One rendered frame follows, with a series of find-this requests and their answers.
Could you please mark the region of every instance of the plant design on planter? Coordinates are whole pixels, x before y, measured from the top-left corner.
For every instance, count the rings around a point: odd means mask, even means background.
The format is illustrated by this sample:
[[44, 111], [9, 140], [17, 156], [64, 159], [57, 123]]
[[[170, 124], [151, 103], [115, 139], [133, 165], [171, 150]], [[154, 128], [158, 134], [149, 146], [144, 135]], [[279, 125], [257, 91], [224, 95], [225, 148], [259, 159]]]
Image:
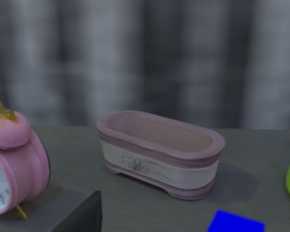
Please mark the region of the plant design on planter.
[[156, 176], [158, 179], [162, 179], [165, 182], [172, 183], [172, 181], [169, 178], [167, 178], [165, 175], [155, 172], [149, 168], [149, 166], [154, 166], [166, 172], [166, 170], [163, 167], [153, 162], [141, 161], [139, 158], [129, 159], [127, 157], [123, 157], [121, 162], [122, 164], [126, 165], [129, 169], [135, 171], [136, 173], [140, 173], [140, 174], [147, 175], [150, 177]]

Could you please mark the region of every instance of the gray table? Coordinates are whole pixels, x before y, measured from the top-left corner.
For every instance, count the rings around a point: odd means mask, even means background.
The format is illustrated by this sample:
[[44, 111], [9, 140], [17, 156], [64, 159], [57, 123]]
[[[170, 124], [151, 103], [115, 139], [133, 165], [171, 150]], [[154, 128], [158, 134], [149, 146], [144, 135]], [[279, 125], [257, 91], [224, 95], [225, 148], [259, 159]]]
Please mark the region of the gray table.
[[[98, 189], [102, 191], [103, 232], [205, 232], [217, 209], [264, 221], [267, 232], [290, 232], [290, 198], [284, 189], [290, 131], [218, 130], [228, 144], [215, 186], [207, 198], [195, 202], [176, 200], [158, 188], [108, 173], [95, 128], [37, 127], [36, 131], [53, 168], [53, 185], [28, 203], [30, 210], [40, 202], [44, 209], [40, 216], [44, 213], [51, 218], [67, 211], [55, 200], [63, 192], [65, 201], [71, 199], [72, 209]], [[61, 188], [57, 196], [56, 188]], [[30, 231], [23, 222], [14, 220], [13, 225], [19, 229], [14, 232]], [[11, 228], [8, 218], [0, 218], [0, 232]]]

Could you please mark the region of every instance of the blurry background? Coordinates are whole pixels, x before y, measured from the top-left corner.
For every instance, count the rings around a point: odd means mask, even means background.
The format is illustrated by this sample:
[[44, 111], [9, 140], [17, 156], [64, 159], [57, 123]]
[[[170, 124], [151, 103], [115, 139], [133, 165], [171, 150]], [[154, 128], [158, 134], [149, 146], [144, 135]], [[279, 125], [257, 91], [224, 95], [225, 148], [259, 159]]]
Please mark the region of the blurry background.
[[34, 125], [289, 129], [290, 0], [0, 0], [0, 99]]

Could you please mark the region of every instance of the clock body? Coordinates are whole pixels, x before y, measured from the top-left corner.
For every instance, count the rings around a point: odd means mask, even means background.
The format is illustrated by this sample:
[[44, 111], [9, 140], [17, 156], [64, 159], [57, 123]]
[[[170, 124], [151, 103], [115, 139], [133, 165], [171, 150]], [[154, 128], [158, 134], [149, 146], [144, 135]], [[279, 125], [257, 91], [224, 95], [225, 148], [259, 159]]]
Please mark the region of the clock body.
[[50, 179], [47, 152], [28, 120], [0, 119], [0, 215], [41, 194]]

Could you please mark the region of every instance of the blue object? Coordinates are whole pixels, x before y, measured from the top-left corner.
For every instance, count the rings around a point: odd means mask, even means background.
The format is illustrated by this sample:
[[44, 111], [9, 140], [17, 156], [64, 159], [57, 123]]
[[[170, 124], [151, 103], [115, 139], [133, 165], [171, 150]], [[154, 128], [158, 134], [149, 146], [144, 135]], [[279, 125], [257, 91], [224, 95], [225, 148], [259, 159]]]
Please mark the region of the blue object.
[[207, 232], [264, 232], [264, 230], [265, 224], [262, 222], [218, 210]]

